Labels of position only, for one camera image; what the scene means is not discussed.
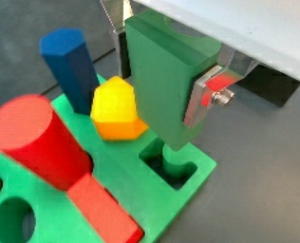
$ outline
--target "gray table surface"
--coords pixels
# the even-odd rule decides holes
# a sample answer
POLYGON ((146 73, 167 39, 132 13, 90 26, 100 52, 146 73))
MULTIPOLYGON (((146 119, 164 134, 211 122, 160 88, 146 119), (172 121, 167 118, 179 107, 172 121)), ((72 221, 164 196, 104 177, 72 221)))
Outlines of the gray table surface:
MULTIPOLYGON (((25 64, 14 73, 25 82, 8 82, 4 74, 13 69, 0 63, 0 90, 9 85, 0 103, 22 90, 41 93, 54 84, 45 67, 32 75, 25 64)), ((110 78, 113 53, 96 66, 110 78)), ((283 108, 241 87, 232 89, 233 104, 211 110, 193 141, 217 161, 216 170, 161 242, 300 243, 300 88, 283 108)), ((54 87, 46 95, 54 99, 61 93, 54 87)))

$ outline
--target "red block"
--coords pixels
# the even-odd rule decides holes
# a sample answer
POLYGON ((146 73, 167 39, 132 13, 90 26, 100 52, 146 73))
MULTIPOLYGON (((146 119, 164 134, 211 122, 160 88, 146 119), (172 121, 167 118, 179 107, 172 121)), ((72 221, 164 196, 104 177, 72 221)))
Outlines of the red block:
POLYGON ((0 107, 0 151, 65 191, 92 171, 88 153, 40 95, 0 107))
POLYGON ((92 174, 69 189, 68 195, 106 243, 136 243, 144 231, 92 174))

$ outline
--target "red cylinder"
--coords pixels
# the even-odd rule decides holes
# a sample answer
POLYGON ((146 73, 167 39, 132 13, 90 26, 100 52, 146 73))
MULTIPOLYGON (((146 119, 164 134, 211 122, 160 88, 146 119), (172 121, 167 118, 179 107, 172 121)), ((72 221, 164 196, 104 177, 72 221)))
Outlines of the red cylinder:
POLYGON ((40 95, 0 107, 0 151, 64 191, 92 172, 88 153, 40 95))

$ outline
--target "metal bracket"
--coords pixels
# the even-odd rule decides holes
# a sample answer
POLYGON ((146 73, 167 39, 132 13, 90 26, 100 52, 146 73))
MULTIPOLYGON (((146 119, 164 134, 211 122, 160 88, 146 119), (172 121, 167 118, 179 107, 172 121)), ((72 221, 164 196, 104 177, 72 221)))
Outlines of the metal bracket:
POLYGON ((259 63, 243 52, 223 45, 217 65, 207 71, 193 86, 185 115, 187 127, 195 127, 205 119, 213 103, 224 107, 231 103, 235 93, 227 87, 240 81, 259 63))
POLYGON ((100 0, 110 20, 113 42, 117 55, 118 75, 126 79, 132 76, 129 49, 125 32, 125 20, 134 15, 130 0, 100 0))

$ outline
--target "green shape sorter board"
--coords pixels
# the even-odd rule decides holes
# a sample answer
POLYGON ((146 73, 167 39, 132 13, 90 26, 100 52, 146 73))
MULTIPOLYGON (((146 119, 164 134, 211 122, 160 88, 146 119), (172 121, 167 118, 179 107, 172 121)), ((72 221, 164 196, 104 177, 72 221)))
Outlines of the green shape sorter board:
MULTIPOLYGON (((176 190, 144 161, 157 156, 164 147, 152 130, 133 141, 102 141, 90 117, 74 113, 65 95, 53 101, 53 105, 93 157, 94 176, 145 231, 141 242, 157 241, 208 179, 215 161, 188 144, 187 162, 196 165, 196 171, 183 188, 176 190)), ((104 242, 66 193, 53 188, 4 154, 0 178, 5 183, 0 191, 0 242, 25 242, 22 219, 30 208, 37 218, 32 243, 104 242)))

